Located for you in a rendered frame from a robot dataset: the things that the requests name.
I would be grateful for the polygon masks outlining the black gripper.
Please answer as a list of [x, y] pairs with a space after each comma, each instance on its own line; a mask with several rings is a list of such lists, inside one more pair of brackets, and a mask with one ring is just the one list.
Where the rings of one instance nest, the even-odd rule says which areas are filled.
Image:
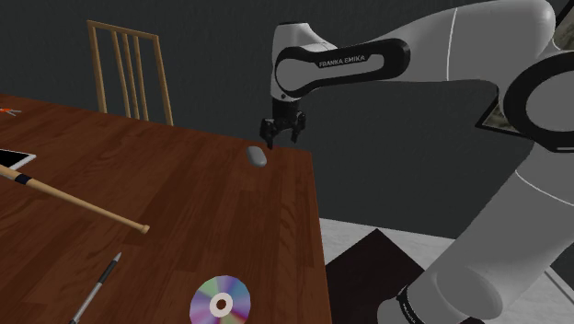
[[259, 127], [259, 136], [267, 148], [273, 148], [273, 139], [277, 128], [292, 128], [291, 141], [296, 144], [298, 136], [306, 127], [306, 116], [299, 111], [299, 101], [272, 100], [272, 119], [263, 119]]

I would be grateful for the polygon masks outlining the grey computer mouse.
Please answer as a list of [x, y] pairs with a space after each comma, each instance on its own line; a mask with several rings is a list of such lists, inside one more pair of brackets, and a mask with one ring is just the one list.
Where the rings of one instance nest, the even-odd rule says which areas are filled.
[[267, 163], [267, 157], [259, 146], [251, 145], [247, 148], [247, 159], [251, 165], [257, 168], [264, 168]]

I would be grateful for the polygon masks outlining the brown wooden table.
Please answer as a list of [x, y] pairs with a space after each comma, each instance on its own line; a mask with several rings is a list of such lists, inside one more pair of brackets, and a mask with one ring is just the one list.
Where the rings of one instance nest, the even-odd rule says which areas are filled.
[[331, 324], [311, 155], [0, 94], [0, 147], [22, 172], [149, 226], [141, 234], [0, 177], [0, 324], [190, 324], [208, 279], [248, 287], [247, 324]]

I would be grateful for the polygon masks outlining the light wooden chair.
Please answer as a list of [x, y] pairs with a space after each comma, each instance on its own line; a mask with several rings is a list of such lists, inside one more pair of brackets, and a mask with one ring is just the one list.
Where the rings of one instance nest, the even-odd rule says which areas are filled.
[[160, 37], [157, 34], [127, 29], [94, 20], [88, 20], [86, 26], [97, 93], [98, 111], [101, 113], [108, 112], [98, 46], [98, 31], [101, 29], [108, 31], [111, 37], [115, 62], [120, 78], [125, 116], [127, 118], [135, 118], [147, 122], [150, 121], [150, 117], [145, 92], [140, 40], [149, 40], [152, 43], [166, 124], [173, 126], [173, 112], [166, 81], [166, 70], [160, 45]]

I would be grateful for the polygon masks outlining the dark robot stand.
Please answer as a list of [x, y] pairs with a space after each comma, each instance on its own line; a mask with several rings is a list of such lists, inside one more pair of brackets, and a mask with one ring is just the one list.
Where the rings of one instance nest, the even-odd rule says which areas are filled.
[[376, 311], [423, 269], [375, 229], [326, 265], [332, 324], [377, 324]]

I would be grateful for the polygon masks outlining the iridescent compact disc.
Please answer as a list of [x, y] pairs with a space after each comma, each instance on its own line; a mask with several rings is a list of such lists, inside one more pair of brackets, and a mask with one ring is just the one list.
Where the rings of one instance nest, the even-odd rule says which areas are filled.
[[245, 324], [251, 309], [250, 293], [243, 282], [215, 276], [203, 283], [189, 305], [191, 324]]

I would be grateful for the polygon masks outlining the wooden baseball bat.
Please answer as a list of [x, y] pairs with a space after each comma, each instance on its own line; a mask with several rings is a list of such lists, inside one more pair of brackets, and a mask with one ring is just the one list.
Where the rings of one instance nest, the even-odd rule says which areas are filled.
[[59, 199], [66, 201], [66, 202], [72, 203], [74, 205], [86, 208], [87, 210], [92, 211], [94, 213], [106, 216], [107, 218], [112, 219], [114, 221], [117, 221], [123, 225], [129, 226], [130, 228], [133, 228], [142, 234], [146, 234], [150, 229], [150, 226], [148, 226], [148, 225], [142, 225], [142, 224], [139, 224], [137, 222], [134, 222], [133, 220], [122, 217], [118, 214], [114, 214], [108, 210], [105, 210], [103, 208], [95, 206], [94, 204], [92, 204], [90, 202], [86, 202], [86, 201], [81, 200], [77, 197], [74, 197], [73, 195], [70, 195], [70, 194], [65, 193], [63, 191], [60, 191], [60, 190], [57, 190], [50, 185], [47, 185], [41, 181], [33, 179], [32, 177], [29, 177], [23, 173], [20, 173], [16, 170], [11, 169], [11, 168], [4, 167], [4, 166], [0, 165], [0, 175], [6, 177], [8, 179], [13, 180], [14, 182], [17, 182], [17, 183], [20, 183], [22, 185], [31, 187], [37, 191], [47, 193], [53, 197], [56, 197], [56, 198], [59, 198]]

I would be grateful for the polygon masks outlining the grey and black pen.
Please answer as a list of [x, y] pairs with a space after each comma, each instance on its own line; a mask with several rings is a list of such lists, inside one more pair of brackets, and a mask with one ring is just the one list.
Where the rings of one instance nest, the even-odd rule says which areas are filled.
[[119, 252], [109, 263], [105, 271], [99, 276], [98, 280], [96, 281], [94, 287], [87, 295], [81, 306], [76, 310], [74, 316], [69, 320], [68, 324], [78, 324], [81, 317], [85, 313], [87, 307], [90, 305], [98, 291], [100, 290], [101, 286], [106, 282], [109, 275], [112, 273], [113, 269], [121, 259], [121, 252]]

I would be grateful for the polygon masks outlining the white-framed black tablet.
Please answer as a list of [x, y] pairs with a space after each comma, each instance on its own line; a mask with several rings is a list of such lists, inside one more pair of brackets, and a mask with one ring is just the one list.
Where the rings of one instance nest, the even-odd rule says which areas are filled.
[[0, 165], [13, 170], [21, 168], [36, 157], [33, 154], [0, 148]]

